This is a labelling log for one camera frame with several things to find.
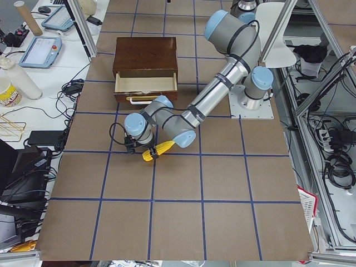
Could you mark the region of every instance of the computer screen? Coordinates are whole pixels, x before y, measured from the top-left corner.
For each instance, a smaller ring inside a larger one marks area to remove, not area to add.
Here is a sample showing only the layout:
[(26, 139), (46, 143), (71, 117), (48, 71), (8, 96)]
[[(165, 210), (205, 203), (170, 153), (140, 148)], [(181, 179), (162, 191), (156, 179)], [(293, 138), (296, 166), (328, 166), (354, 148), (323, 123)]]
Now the computer screen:
[(9, 183), (18, 151), (0, 139), (0, 195)]

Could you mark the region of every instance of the mouse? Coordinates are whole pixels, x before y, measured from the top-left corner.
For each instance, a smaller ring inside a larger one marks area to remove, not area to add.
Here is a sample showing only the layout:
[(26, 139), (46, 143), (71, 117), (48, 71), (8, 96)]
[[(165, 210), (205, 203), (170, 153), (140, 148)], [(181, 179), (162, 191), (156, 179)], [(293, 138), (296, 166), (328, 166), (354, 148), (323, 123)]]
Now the mouse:
[(38, 11), (39, 13), (50, 13), (51, 9), (49, 7), (39, 7)]

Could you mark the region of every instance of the metal mounting plate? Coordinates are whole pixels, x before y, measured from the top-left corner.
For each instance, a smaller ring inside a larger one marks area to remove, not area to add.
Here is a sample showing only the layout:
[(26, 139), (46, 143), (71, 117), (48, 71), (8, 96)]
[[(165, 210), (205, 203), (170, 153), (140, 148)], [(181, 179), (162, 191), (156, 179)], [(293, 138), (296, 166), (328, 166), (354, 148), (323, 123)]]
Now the metal mounting plate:
[(229, 92), (229, 103), (231, 118), (242, 118), (250, 120), (272, 120), (274, 118), (271, 103), (269, 100), (264, 101), (258, 110), (246, 110), (238, 103), (239, 93), (245, 89), (243, 85), (235, 85)]

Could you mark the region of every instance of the brown table surface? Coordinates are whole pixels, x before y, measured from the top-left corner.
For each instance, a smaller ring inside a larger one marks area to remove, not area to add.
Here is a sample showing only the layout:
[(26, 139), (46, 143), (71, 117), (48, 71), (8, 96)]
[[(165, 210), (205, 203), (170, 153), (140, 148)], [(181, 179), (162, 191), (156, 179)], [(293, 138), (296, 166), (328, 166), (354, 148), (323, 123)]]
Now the brown table surface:
[(177, 38), (174, 105), (184, 108), (225, 65), (203, 32), (230, 6), (110, 1), (39, 237), (42, 260), (308, 259), (313, 246), (274, 103), (274, 120), (233, 120), (225, 98), (192, 145), (153, 162), (108, 135), (141, 108), (112, 95), (116, 38)]

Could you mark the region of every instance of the drawer handle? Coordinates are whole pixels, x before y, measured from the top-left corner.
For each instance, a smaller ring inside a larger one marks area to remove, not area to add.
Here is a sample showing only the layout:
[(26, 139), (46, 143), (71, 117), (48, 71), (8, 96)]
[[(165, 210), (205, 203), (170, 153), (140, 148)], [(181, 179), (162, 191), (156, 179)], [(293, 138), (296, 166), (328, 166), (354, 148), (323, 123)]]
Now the drawer handle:
[(132, 105), (149, 105), (152, 103), (152, 100), (157, 98), (158, 96), (134, 96), (134, 97), (127, 97), (127, 100), (130, 100)]

